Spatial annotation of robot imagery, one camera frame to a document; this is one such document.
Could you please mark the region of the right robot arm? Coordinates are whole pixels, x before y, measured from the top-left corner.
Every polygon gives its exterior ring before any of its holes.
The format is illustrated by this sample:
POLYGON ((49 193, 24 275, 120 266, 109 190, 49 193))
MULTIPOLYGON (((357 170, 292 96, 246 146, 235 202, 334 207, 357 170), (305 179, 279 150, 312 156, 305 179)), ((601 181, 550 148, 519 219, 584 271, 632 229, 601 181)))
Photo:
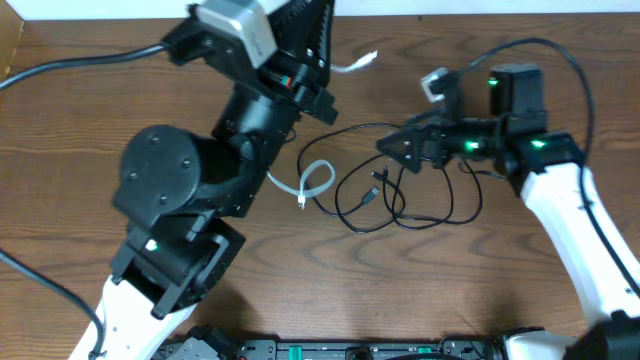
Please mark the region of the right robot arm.
POLYGON ((491 160, 549 235, 588 323, 578 337, 528 328, 484 349, 486 359, 636 359, 639 356, 639 263, 608 215, 566 132, 547 128, 542 70, 531 63, 490 71, 488 118, 462 109, 458 72, 440 68, 421 85, 443 109, 417 116, 379 140, 377 149, 407 170, 445 167, 454 157, 491 160))

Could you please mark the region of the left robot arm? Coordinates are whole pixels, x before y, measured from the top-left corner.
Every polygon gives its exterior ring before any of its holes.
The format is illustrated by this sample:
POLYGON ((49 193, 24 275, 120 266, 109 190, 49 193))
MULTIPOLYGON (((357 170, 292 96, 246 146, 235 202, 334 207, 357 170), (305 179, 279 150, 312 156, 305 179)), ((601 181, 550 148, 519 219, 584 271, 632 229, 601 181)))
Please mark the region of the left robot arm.
POLYGON ((155 125, 127 144, 112 199, 126 236, 100 326, 74 358, 150 358, 220 280, 244 242, 228 219, 247 214, 295 123, 336 120, 333 14, 330 0, 206 1, 164 37, 172 63, 204 61, 232 80, 232 96, 207 136, 155 125))

